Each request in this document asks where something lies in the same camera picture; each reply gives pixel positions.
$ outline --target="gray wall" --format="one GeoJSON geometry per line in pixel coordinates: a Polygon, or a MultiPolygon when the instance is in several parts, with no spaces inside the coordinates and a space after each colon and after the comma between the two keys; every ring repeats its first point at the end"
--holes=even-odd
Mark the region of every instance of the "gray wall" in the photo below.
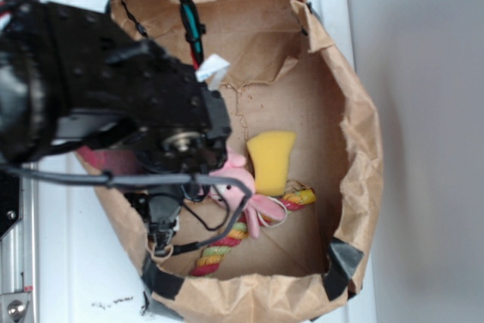
{"type": "Polygon", "coordinates": [[[484,321],[484,0],[350,0],[383,128],[379,323],[484,321]]]}

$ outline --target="stuffed animal ear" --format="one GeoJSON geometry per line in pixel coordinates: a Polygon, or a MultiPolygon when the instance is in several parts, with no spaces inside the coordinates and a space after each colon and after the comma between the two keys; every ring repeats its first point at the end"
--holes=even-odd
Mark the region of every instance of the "stuffed animal ear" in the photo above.
{"type": "Polygon", "coordinates": [[[246,157],[244,157],[242,154],[236,153],[234,149],[230,148],[229,146],[227,146],[227,155],[227,163],[234,168],[241,168],[245,166],[245,163],[247,162],[246,157]]]}
{"type": "Polygon", "coordinates": [[[270,219],[282,221],[286,218],[286,211],[272,199],[262,194],[254,194],[250,199],[250,206],[270,219]]]}
{"type": "Polygon", "coordinates": [[[244,210],[245,218],[247,220],[247,229],[251,238],[257,239],[260,236],[259,219],[257,218],[257,211],[248,206],[244,210]]]}

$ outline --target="paper bag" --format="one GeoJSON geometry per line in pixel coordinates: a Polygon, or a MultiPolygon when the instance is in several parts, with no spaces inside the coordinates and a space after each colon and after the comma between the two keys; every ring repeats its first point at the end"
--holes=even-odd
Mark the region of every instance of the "paper bag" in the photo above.
{"type": "MultiPolygon", "coordinates": [[[[289,179],[314,188],[317,203],[244,240],[211,278],[186,277],[200,251],[154,258],[141,217],[119,191],[98,189],[101,204],[161,314],[196,323],[323,315],[358,293],[365,274],[383,186],[375,106],[307,0],[194,1],[206,55],[231,63],[220,88],[231,115],[228,143],[247,155],[246,141],[260,132],[295,132],[289,179]]],[[[176,0],[110,0],[110,7],[133,39],[142,38],[138,22],[191,62],[176,0]]],[[[194,208],[213,225],[224,213],[209,201],[194,208]]],[[[212,235],[182,212],[174,243],[212,235]]]]}

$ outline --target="black wire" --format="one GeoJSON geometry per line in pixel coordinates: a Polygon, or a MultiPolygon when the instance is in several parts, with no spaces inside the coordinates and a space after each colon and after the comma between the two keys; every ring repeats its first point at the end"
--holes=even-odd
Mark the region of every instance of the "black wire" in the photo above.
{"type": "Polygon", "coordinates": [[[132,21],[135,24],[135,28],[138,31],[139,34],[141,34],[142,37],[148,38],[148,32],[146,28],[143,26],[143,24],[139,23],[136,17],[133,15],[131,11],[128,9],[128,5],[124,0],[119,0],[121,2],[121,5],[124,8],[124,11],[126,12],[126,16],[130,21],[132,21]]]}
{"type": "Polygon", "coordinates": [[[204,53],[203,53],[203,44],[201,42],[201,37],[205,33],[204,26],[200,22],[200,18],[198,16],[197,6],[193,2],[193,0],[180,0],[180,15],[181,21],[187,31],[186,40],[190,43],[192,54],[195,57],[195,61],[200,65],[204,60],[204,53]],[[195,37],[191,30],[190,21],[188,20],[188,15],[186,14],[185,8],[183,5],[187,5],[190,8],[191,14],[194,17],[195,26],[197,28],[198,37],[195,37]],[[200,50],[197,51],[196,44],[199,44],[200,50]]]}
{"type": "Polygon", "coordinates": [[[51,145],[45,155],[58,155],[75,151],[84,145],[83,141],[67,141],[63,144],[51,145]]]}
{"type": "MultiPolygon", "coordinates": [[[[206,164],[200,164],[200,172],[202,174],[209,174],[208,166],[206,164]]],[[[194,196],[192,196],[187,192],[187,188],[184,185],[181,186],[181,191],[183,192],[183,195],[185,196],[185,198],[193,202],[201,202],[206,198],[206,196],[208,196],[210,192],[210,188],[206,185],[202,185],[201,189],[202,189],[202,194],[195,194],[194,196]]]]}
{"type": "Polygon", "coordinates": [[[252,197],[253,194],[238,179],[214,177],[204,174],[112,175],[109,171],[103,171],[101,175],[63,174],[32,170],[11,164],[0,165],[0,170],[28,179],[38,179],[40,181],[62,185],[104,186],[108,188],[132,187],[141,190],[151,185],[183,185],[192,182],[200,185],[234,185],[248,197],[252,197]]]}
{"type": "MultiPolygon", "coordinates": [[[[214,188],[217,190],[217,193],[219,193],[219,194],[220,194],[220,192],[219,192],[218,188],[217,188],[215,185],[214,185],[213,187],[214,187],[214,188]]],[[[187,210],[187,211],[188,211],[188,212],[189,212],[189,213],[190,213],[190,214],[191,214],[193,217],[195,217],[195,218],[196,218],[196,219],[197,219],[197,220],[198,220],[198,221],[199,221],[199,222],[200,222],[200,223],[203,225],[203,227],[204,227],[204,228],[205,228],[207,231],[217,231],[217,230],[219,230],[220,228],[222,228],[222,227],[225,225],[225,223],[227,223],[227,221],[228,221],[228,217],[230,216],[230,207],[229,207],[229,205],[228,205],[227,200],[226,200],[226,199],[225,199],[225,198],[224,198],[222,195],[221,195],[221,199],[223,200],[224,205],[225,205],[225,217],[224,217],[223,221],[222,221],[222,222],[221,222],[219,225],[217,225],[216,227],[209,227],[209,226],[207,225],[207,223],[206,223],[206,222],[205,222],[205,221],[204,221],[204,220],[203,220],[203,219],[202,219],[202,218],[201,218],[199,215],[197,215],[197,214],[195,213],[195,211],[193,211],[193,210],[192,210],[190,207],[188,207],[188,205],[187,205],[187,204],[186,204],[184,201],[182,201],[182,206],[183,206],[183,207],[184,207],[184,208],[185,208],[185,209],[186,209],[186,210],[187,210]]]]}
{"type": "Polygon", "coordinates": [[[175,245],[173,247],[173,255],[198,250],[201,247],[213,244],[226,237],[234,227],[235,222],[238,220],[249,199],[253,195],[252,191],[238,179],[213,177],[211,175],[201,174],[112,175],[110,172],[103,172],[102,175],[66,175],[62,173],[31,170],[12,165],[0,165],[0,170],[24,178],[39,179],[44,182],[54,182],[62,185],[104,186],[108,188],[130,186],[132,188],[136,187],[137,189],[146,189],[149,185],[182,185],[189,182],[195,182],[200,185],[232,185],[242,191],[244,197],[228,221],[227,227],[221,234],[200,242],[197,241],[191,244],[175,245]]]}

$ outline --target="yellow sponge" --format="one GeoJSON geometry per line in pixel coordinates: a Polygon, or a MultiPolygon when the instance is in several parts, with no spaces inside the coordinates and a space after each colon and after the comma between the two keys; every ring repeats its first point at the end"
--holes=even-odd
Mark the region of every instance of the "yellow sponge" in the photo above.
{"type": "Polygon", "coordinates": [[[280,196],[286,188],[289,156],[296,141],[295,132],[262,132],[247,142],[256,171],[256,192],[280,196]]]}

